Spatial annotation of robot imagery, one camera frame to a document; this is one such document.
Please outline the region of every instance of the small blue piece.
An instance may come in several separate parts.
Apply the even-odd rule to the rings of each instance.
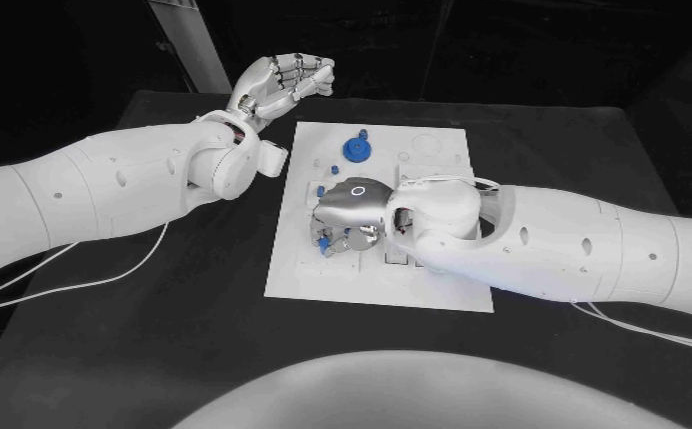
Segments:
[[[329,238],[322,236],[318,242],[321,244],[321,254],[325,255],[325,251],[328,250],[328,247],[329,247]]]
[[[371,143],[367,141],[368,131],[361,129],[360,137],[349,139],[344,145],[344,157],[351,162],[364,162],[371,157]]]

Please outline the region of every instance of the blue part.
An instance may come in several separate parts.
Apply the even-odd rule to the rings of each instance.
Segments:
[[[325,236],[321,237],[319,244],[321,244],[321,254],[325,255],[325,251],[328,250],[328,247],[329,247],[329,239]]]
[[[364,162],[371,157],[371,143],[361,137],[355,137],[347,141],[344,145],[344,157],[351,162]]]

